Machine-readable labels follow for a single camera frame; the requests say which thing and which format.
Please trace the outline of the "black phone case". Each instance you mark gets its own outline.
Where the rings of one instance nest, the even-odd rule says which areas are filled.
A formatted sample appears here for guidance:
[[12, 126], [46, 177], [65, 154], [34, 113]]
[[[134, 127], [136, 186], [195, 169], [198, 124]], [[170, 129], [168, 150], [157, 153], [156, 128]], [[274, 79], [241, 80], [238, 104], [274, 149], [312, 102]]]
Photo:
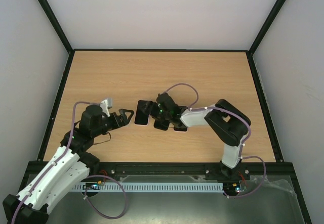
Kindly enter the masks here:
[[168, 120], [155, 120], [154, 122], [154, 128], [159, 130], [168, 130], [169, 129], [170, 122]]

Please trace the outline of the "blue phone case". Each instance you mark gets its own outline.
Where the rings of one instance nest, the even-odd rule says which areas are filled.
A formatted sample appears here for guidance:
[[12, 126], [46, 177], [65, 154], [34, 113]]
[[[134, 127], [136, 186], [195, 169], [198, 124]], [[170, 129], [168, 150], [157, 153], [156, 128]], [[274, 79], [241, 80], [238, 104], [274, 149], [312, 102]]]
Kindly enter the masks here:
[[137, 102], [137, 108], [136, 108], [136, 113], [135, 113], [135, 119], [134, 119], [134, 124], [135, 125], [148, 125], [149, 122], [149, 115], [145, 114], [143, 112], [143, 107], [147, 101], [145, 100], [139, 100]]

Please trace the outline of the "black phone pink edge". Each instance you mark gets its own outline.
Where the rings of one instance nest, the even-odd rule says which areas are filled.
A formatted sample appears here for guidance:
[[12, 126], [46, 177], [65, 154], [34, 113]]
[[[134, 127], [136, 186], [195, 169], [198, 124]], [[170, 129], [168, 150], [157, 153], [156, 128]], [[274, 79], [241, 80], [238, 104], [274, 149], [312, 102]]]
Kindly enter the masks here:
[[183, 131], [183, 132], [188, 131], [188, 127], [183, 124], [179, 125], [179, 126], [174, 126], [173, 129], [174, 129], [174, 131]]

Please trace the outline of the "pink translucent phone case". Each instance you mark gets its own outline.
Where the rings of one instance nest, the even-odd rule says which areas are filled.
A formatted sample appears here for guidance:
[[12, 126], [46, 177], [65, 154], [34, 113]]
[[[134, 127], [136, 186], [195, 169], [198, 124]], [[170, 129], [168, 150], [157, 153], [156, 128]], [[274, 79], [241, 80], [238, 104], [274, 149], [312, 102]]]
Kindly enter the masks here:
[[149, 124], [148, 124], [148, 122], [147, 123], [137, 123], [137, 122], [134, 122], [134, 124], [135, 125], [137, 125], [137, 126], [148, 126]]

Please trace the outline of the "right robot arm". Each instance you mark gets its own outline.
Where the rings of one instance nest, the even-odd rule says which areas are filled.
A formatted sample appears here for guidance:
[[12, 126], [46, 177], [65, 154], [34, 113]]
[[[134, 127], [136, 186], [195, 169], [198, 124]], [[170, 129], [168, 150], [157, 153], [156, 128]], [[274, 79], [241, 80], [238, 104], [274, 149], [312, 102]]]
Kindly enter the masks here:
[[155, 128], [187, 131], [194, 126], [208, 125], [224, 143], [220, 172], [228, 180], [238, 174], [242, 148], [251, 136], [251, 121], [225, 99], [201, 108], [180, 106], [168, 93], [159, 94], [156, 101], [145, 101], [140, 112], [155, 120]]

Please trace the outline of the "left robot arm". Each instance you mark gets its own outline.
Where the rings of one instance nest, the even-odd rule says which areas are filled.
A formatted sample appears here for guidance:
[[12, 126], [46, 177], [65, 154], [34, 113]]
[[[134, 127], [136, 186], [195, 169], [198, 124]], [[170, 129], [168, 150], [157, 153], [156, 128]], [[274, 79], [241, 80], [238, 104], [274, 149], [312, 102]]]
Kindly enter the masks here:
[[129, 124], [134, 111], [109, 113], [102, 104], [86, 103], [79, 121], [72, 121], [51, 160], [17, 195], [3, 201], [9, 223], [46, 223], [58, 202], [79, 182], [88, 178], [110, 179], [100, 174], [100, 160], [87, 152], [94, 139]]

